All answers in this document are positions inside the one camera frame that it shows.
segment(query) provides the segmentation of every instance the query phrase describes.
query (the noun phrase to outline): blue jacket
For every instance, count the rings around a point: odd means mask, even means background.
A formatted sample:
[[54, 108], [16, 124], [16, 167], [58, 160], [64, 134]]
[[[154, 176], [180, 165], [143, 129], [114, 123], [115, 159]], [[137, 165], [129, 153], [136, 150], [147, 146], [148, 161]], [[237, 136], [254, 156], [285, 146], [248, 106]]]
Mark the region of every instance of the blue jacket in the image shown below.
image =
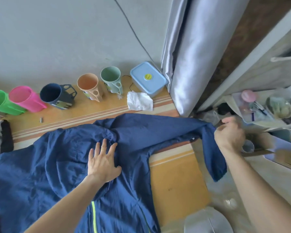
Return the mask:
[[75, 188], [87, 174], [88, 153], [96, 142], [118, 142], [115, 165], [122, 173], [106, 183], [75, 232], [160, 232], [148, 160], [174, 143], [202, 138], [205, 163], [215, 181], [226, 173], [215, 128], [193, 118], [123, 114], [68, 129], [57, 129], [27, 148], [0, 155], [2, 233], [25, 231]]

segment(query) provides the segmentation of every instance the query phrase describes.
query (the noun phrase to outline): pink cup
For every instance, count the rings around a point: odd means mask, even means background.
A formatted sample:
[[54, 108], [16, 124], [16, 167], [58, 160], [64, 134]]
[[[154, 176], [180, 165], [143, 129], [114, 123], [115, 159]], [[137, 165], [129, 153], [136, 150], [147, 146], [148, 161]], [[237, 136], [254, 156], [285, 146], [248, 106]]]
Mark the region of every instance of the pink cup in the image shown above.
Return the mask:
[[9, 99], [13, 103], [22, 106], [32, 113], [39, 112], [47, 107], [41, 101], [39, 95], [27, 86], [15, 87], [9, 93]]

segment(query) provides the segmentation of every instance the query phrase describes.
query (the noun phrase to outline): container lid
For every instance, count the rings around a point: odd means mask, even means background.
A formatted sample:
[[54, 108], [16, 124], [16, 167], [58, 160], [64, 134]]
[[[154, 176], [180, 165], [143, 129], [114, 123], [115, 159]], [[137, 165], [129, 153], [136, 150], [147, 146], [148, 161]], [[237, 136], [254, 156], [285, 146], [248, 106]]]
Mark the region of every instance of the container lid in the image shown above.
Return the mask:
[[167, 83], [167, 79], [149, 62], [137, 65], [130, 75], [148, 94], [154, 94]]

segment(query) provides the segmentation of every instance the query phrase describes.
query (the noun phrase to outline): hand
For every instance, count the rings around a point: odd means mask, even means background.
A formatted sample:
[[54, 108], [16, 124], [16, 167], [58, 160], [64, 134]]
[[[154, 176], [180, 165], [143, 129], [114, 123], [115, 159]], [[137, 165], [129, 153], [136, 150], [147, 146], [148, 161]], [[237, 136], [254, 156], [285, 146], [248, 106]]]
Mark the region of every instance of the hand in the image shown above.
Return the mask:
[[94, 175], [98, 177], [103, 183], [112, 181], [117, 178], [122, 171], [120, 166], [114, 166], [114, 152], [118, 144], [114, 143], [110, 146], [108, 154], [107, 139], [104, 139], [100, 149], [100, 143], [96, 143], [95, 154], [91, 149], [88, 155], [88, 173], [87, 175]]
[[240, 128], [235, 117], [222, 119], [225, 124], [221, 125], [214, 132], [214, 139], [222, 154], [228, 152], [239, 152], [244, 145], [245, 134]]

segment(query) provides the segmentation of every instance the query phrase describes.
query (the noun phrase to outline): wooden desk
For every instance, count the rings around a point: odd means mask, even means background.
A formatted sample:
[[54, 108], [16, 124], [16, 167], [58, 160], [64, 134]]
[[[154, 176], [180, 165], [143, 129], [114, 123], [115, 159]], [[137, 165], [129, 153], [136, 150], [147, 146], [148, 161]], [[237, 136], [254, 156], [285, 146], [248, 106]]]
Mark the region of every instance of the wooden desk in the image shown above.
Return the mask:
[[[128, 110], [126, 95], [131, 84], [131, 78], [122, 77], [122, 99], [118, 99], [117, 94], [109, 93], [105, 86], [102, 86], [105, 93], [103, 102], [91, 101], [75, 86], [78, 95], [75, 105], [68, 110], [48, 106], [38, 113], [26, 112], [19, 116], [7, 116], [5, 119], [11, 123], [15, 149], [33, 144], [48, 131], [93, 123], [123, 113], [179, 116], [166, 88], [153, 99], [153, 111]], [[135, 85], [132, 85], [131, 89], [139, 92]], [[210, 202], [208, 190], [189, 142], [161, 150], [150, 157], [149, 164], [155, 211], [161, 226], [184, 218]]]

